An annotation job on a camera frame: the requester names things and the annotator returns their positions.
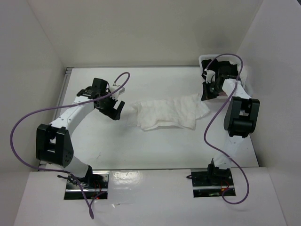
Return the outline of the white pleated skirt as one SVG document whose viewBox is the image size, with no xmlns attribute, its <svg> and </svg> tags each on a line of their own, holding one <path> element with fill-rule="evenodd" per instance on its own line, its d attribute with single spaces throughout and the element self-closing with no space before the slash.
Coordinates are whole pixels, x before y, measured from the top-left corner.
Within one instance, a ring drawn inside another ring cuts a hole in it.
<svg viewBox="0 0 301 226">
<path fill-rule="evenodd" d="M 140 101 L 131 104 L 128 124 L 142 130 L 179 127 L 194 130 L 196 121 L 210 112 L 200 94 Z"/>
</svg>

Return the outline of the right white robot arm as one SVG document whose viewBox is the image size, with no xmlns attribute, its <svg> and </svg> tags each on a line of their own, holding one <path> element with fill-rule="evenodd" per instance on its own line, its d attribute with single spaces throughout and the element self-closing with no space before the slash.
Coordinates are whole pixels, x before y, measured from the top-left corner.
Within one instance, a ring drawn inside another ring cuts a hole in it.
<svg viewBox="0 0 301 226">
<path fill-rule="evenodd" d="M 229 106 L 225 114 L 223 127 L 228 136 L 222 148 L 207 167 L 206 180 L 211 185 L 219 185 L 230 176 L 232 158 L 238 152 L 242 141 L 253 133 L 257 123 L 260 101 L 252 99 L 244 90 L 241 80 L 230 74 L 228 66 L 218 72 L 205 69 L 203 75 L 203 99 L 217 97 L 225 93 L 229 98 Z"/>
</svg>

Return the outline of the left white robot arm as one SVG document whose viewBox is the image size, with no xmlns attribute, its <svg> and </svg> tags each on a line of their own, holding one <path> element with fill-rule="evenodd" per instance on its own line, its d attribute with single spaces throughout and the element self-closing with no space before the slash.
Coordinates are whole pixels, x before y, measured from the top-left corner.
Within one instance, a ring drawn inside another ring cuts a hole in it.
<svg viewBox="0 0 301 226">
<path fill-rule="evenodd" d="M 125 105 L 118 97 L 125 88 L 103 79 L 94 78 L 91 86 L 82 89 L 72 103 L 57 119 L 49 124 L 41 124 L 36 131 L 36 158 L 59 166 L 71 173 L 68 179 L 83 188 L 88 188 L 102 177 L 93 173 L 92 167 L 79 160 L 71 142 L 71 136 L 83 119 L 97 109 L 112 120 L 119 120 Z"/>
</svg>

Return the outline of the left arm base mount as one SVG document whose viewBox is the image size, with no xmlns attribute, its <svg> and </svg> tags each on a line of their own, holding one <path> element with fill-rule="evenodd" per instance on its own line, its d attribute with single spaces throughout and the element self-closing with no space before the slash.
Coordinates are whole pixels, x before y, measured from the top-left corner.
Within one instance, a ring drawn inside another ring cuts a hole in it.
<svg viewBox="0 0 301 226">
<path fill-rule="evenodd" d="M 108 198 L 109 171 L 95 170 L 93 171 L 96 180 L 90 185 L 81 182 L 81 186 L 88 200 L 97 199 L 105 200 Z M 64 199 L 65 200 L 83 200 L 79 186 L 70 176 L 57 176 L 66 181 Z"/>
</svg>

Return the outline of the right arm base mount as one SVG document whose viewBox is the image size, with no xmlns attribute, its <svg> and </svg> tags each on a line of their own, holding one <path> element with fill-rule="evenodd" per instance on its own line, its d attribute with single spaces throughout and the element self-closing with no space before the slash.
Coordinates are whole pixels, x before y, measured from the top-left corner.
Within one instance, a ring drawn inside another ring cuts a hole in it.
<svg viewBox="0 0 301 226">
<path fill-rule="evenodd" d="M 194 198 L 236 196 L 232 174 L 225 178 L 210 178 L 207 170 L 193 170 L 187 179 L 191 180 Z"/>
</svg>

